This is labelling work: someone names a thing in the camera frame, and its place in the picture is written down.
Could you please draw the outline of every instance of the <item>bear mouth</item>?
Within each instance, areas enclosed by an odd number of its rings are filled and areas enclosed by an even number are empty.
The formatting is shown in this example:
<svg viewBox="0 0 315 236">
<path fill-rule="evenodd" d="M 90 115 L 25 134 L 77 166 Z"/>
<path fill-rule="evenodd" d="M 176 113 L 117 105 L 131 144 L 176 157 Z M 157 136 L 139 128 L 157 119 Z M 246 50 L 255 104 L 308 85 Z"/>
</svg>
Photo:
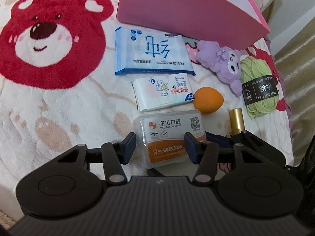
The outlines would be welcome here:
<svg viewBox="0 0 315 236">
<path fill-rule="evenodd" d="M 45 46 L 45 47 L 43 47 L 43 48 L 40 48 L 40 49 L 38 49 L 38 48 L 36 48 L 36 47 L 33 47 L 34 51 L 36 51 L 36 52 L 41 52 L 41 51 L 43 51 L 43 50 L 46 49 L 46 48 L 47 48 L 47 46 Z"/>
</svg>

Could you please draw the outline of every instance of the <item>orange egg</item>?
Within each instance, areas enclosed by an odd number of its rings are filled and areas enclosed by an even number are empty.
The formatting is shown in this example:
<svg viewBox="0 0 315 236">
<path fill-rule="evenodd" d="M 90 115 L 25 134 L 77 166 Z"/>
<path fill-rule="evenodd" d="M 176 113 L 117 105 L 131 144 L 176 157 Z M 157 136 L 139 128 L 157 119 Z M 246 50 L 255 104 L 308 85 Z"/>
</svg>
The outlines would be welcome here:
<svg viewBox="0 0 315 236">
<path fill-rule="evenodd" d="M 202 113 L 212 113 L 218 110 L 224 102 L 220 92 L 210 87 L 202 87 L 194 94 L 193 104 Z"/>
</svg>

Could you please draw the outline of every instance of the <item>qr code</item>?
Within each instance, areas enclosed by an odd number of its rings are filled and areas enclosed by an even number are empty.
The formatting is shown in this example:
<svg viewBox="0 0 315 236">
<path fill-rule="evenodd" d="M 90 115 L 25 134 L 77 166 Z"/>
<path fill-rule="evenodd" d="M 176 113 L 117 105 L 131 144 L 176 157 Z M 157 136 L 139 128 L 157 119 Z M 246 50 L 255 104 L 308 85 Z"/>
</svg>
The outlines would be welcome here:
<svg viewBox="0 0 315 236">
<path fill-rule="evenodd" d="M 198 117 L 192 117 L 189 119 L 190 119 L 190 125 L 192 126 L 192 130 L 200 128 L 200 123 L 199 123 Z"/>
</svg>

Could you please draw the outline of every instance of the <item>red bear face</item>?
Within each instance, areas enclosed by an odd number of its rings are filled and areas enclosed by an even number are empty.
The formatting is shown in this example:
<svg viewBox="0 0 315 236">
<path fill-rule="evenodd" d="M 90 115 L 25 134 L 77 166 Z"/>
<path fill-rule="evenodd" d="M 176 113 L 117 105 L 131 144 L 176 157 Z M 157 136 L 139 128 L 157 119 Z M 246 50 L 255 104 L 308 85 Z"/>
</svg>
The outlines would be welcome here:
<svg viewBox="0 0 315 236">
<path fill-rule="evenodd" d="M 0 74 L 19 84 L 74 87 L 99 65 L 110 0 L 20 0 L 0 35 Z"/>
</svg>

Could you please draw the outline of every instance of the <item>pink box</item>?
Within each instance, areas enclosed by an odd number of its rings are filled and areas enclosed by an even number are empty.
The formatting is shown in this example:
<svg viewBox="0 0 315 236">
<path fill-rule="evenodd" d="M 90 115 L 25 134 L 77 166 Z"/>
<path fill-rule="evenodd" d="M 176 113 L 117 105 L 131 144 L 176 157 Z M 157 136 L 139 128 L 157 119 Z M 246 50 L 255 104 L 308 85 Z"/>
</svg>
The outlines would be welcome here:
<svg viewBox="0 0 315 236">
<path fill-rule="evenodd" d="M 253 0 L 119 0 L 117 19 L 238 50 L 270 32 Z"/>
</svg>

